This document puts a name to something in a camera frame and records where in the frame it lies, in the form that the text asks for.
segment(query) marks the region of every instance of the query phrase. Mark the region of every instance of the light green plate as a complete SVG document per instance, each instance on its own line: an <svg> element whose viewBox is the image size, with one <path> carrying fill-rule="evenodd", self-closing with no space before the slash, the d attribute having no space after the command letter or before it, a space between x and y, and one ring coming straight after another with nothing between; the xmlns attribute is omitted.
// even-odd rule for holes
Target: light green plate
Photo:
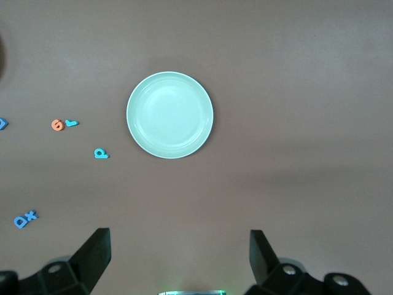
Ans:
<svg viewBox="0 0 393 295"><path fill-rule="evenodd" d="M213 107L205 89L177 72L156 73L139 83L128 101L126 116L140 147L166 159L197 151L213 125Z"/></svg>

